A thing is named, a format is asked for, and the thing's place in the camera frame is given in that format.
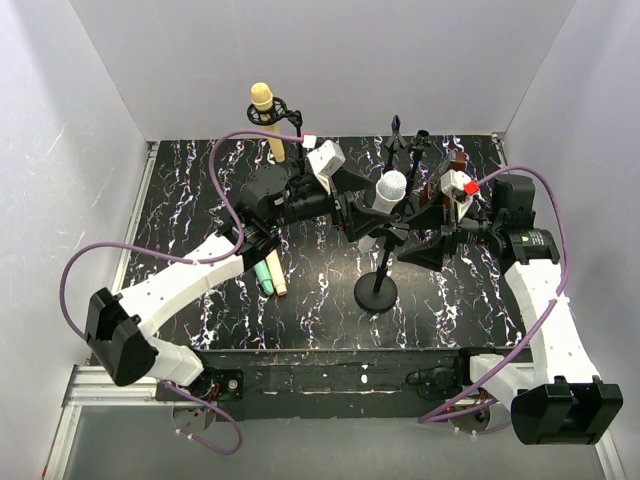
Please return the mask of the large yellow microphone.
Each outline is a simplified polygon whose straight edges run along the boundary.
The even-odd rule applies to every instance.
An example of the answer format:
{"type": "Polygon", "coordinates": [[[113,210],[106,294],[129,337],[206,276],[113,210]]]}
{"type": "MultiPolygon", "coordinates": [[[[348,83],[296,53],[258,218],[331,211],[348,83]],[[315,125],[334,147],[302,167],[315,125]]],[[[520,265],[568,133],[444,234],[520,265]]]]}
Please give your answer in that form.
{"type": "MultiPolygon", "coordinates": [[[[277,111],[274,95],[270,87],[264,82],[258,82],[251,86],[250,98],[252,106],[252,119],[258,120],[262,128],[268,133],[280,133],[276,124],[277,111]]],[[[285,149],[279,138],[269,137],[269,147],[277,163],[285,160],[285,149]]]]}

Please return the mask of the white microphone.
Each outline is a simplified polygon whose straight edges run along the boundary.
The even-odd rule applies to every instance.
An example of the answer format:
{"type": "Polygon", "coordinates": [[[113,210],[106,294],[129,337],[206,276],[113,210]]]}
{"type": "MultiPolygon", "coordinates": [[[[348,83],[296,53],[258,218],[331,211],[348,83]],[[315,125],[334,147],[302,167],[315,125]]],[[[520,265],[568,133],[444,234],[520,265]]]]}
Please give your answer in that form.
{"type": "MultiPolygon", "coordinates": [[[[376,183],[376,197],[371,209],[390,214],[394,207],[404,199],[406,184],[405,175],[398,170],[384,173],[376,183]]],[[[361,253],[367,253],[373,248],[375,242],[376,239],[369,233],[358,241],[358,250],[361,253]]]]}

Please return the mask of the black front mounting base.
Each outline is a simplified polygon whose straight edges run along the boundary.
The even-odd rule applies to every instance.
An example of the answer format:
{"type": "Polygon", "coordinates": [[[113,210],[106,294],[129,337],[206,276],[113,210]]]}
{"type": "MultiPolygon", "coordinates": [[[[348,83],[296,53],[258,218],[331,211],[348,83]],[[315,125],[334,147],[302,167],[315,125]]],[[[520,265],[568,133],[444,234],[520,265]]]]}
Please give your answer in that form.
{"type": "Polygon", "coordinates": [[[461,392],[491,347],[210,350],[187,392],[236,420],[420,417],[461,392]]]}

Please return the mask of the black tripod clip stand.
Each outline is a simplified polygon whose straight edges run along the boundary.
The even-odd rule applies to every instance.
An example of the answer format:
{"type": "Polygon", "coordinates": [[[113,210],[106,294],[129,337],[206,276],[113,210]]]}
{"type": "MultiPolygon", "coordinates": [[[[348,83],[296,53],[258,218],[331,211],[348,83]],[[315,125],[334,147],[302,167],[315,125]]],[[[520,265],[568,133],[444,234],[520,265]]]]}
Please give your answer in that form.
{"type": "Polygon", "coordinates": [[[422,161],[425,151],[431,146],[430,133],[420,129],[411,139],[409,144],[409,157],[411,159],[411,169],[407,174],[405,199],[411,198],[418,167],[422,161]]]}

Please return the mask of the pink microphone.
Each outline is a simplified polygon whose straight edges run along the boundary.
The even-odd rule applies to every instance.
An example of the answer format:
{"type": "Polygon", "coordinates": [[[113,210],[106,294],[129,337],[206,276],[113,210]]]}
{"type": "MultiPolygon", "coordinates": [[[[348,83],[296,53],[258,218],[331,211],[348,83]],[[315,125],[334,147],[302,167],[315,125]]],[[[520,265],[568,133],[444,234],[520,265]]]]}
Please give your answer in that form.
{"type": "Polygon", "coordinates": [[[275,293],[281,297],[288,293],[287,284],[278,251],[274,249],[266,257],[275,293]]]}

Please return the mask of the black round base holder stand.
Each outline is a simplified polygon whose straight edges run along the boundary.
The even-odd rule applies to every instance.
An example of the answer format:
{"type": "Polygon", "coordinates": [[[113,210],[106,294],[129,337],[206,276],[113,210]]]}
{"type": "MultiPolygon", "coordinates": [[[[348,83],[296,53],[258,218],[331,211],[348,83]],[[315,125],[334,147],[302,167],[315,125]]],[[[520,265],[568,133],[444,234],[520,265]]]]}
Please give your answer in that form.
{"type": "Polygon", "coordinates": [[[373,239],[384,239],[383,258],[374,272],[359,277],[354,286],[354,298],[363,310],[378,314],[389,311],[397,300],[398,288],[388,275],[388,261],[394,249],[406,243],[409,225],[391,223],[388,226],[375,228],[369,236],[373,239]]]}

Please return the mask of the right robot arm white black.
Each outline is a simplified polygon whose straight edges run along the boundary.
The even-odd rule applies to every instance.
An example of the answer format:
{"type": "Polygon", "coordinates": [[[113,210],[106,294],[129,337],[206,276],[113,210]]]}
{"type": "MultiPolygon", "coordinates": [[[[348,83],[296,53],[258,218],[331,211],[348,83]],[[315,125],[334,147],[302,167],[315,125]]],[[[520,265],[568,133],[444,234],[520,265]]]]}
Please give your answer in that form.
{"type": "Polygon", "coordinates": [[[399,259],[438,270],[459,245],[486,246],[514,295],[525,335],[507,355],[492,348],[461,349],[456,375],[463,391],[419,421],[454,419],[459,415],[454,404],[483,390],[508,410],[525,445],[596,444],[620,411],[623,396],[618,385],[602,380],[582,346],[564,293],[566,244],[535,228],[531,178],[501,170],[487,180],[493,185],[490,204],[473,211],[481,182],[453,170],[432,177],[410,223],[437,233],[399,259]]]}

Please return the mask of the green microphone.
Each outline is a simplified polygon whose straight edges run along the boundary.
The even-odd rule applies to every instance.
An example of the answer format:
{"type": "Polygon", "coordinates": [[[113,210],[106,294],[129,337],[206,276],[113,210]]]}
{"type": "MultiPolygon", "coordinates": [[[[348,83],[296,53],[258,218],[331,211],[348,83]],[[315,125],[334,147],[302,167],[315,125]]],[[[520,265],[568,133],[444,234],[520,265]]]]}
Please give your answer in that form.
{"type": "Polygon", "coordinates": [[[258,282],[263,290],[263,292],[271,296],[275,293],[275,288],[273,284],[273,280],[271,277],[270,270],[265,260],[261,260],[253,266],[253,271],[256,274],[258,282]]]}

